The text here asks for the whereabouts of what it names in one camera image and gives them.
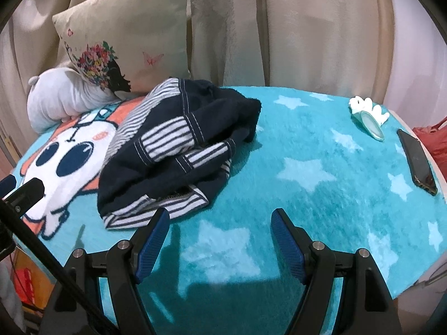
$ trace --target cushion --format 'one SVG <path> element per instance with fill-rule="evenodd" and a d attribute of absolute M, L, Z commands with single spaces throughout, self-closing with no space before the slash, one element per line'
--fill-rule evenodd
<path fill-rule="evenodd" d="M 169 76 L 189 77 L 186 1 L 86 0 L 53 23 L 85 79 L 113 92 L 147 93 Z"/>

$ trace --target cartoon character print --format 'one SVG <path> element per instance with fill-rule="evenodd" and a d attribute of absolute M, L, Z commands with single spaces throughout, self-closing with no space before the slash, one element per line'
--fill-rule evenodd
<path fill-rule="evenodd" d="M 61 124 L 21 167 L 21 185 L 37 177 L 44 197 L 24 216 L 35 234 L 51 239 L 67 220 L 75 197 L 98 190 L 99 170 L 118 125 L 141 98 Z"/>

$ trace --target white star pattern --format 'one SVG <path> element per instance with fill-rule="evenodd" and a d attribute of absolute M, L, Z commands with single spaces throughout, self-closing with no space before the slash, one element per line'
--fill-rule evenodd
<path fill-rule="evenodd" d="M 407 194 L 412 192 L 413 189 L 410 188 L 405 182 L 404 175 L 399 174 L 393 176 L 388 173 L 388 179 L 391 180 L 390 191 L 399 195 L 403 201 L 407 201 Z"/>
<path fill-rule="evenodd" d="M 385 281 L 387 281 L 390 273 L 390 267 L 399 259 L 399 256 L 391 250 L 389 234 L 380 239 L 373 233 L 369 233 L 368 244 L 377 267 L 381 271 Z"/>
<path fill-rule="evenodd" d="M 398 144 L 394 144 L 394 146 L 395 146 L 395 148 L 396 148 L 396 152 L 398 153 L 398 154 L 401 154 L 403 157 L 405 157 L 405 158 L 407 158 L 407 155 L 405 155 L 405 151 L 404 151 L 404 149 L 401 147 L 401 146 L 399 146 Z"/>
<path fill-rule="evenodd" d="M 247 228 L 222 230 L 202 220 L 197 242 L 182 257 L 202 268 L 213 284 L 227 283 L 234 276 L 253 277 L 261 270 L 247 253 L 249 241 Z"/>
<path fill-rule="evenodd" d="M 321 100 L 323 102 L 325 102 L 325 101 L 333 101 L 332 98 L 329 98 L 328 95 L 323 94 L 323 93 L 310 93 L 309 96 L 311 96 L 313 98 L 317 98 L 317 99 L 319 99 L 319 100 Z"/>
<path fill-rule="evenodd" d="M 290 97 L 284 97 L 283 95 L 280 95 L 279 98 L 274 102 L 277 104 L 282 104 L 283 106 L 286 106 L 289 109 L 295 109 L 298 106 L 308 106 L 308 104 L 301 102 L 301 98 L 290 98 Z"/>
<path fill-rule="evenodd" d="M 296 181 L 309 193 L 313 193 L 321 182 L 337 180 L 335 176 L 323 170 L 320 160 L 297 161 L 285 157 L 284 166 L 284 170 L 276 177 L 278 179 Z"/>
<path fill-rule="evenodd" d="M 331 132 L 334 134 L 334 141 L 336 143 L 341 144 L 345 149 L 348 149 L 349 152 L 354 152 L 355 150 L 363 151 L 363 148 L 355 143 L 352 139 L 351 135 L 344 135 L 342 133 L 337 132 L 336 130 L 331 128 Z"/>
<path fill-rule="evenodd" d="M 428 222 L 428 231 L 430 234 L 428 235 L 428 244 L 434 247 L 434 250 L 439 253 L 439 245 L 444 240 L 441 233 L 438 229 L 438 222 L 434 223 Z"/>

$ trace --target smartphone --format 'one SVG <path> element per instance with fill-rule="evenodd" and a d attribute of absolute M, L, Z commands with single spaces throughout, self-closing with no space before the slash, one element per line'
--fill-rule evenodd
<path fill-rule="evenodd" d="M 435 196 L 438 193 L 438 188 L 421 143 L 401 129 L 397 130 L 397 135 L 407 156 L 414 184 Z"/>

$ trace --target pink butterfly print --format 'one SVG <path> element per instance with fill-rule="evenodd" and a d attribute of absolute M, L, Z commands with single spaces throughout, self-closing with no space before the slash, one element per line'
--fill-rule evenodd
<path fill-rule="evenodd" d="M 158 63 L 162 57 L 164 57 L 164 54 L 159 54 L 156 57 L 151 57 L 148 53 L 143 52 L 142 56 L 144 57 L 144 65 L 145 66 L 154 66 L 156 63 Z"/>

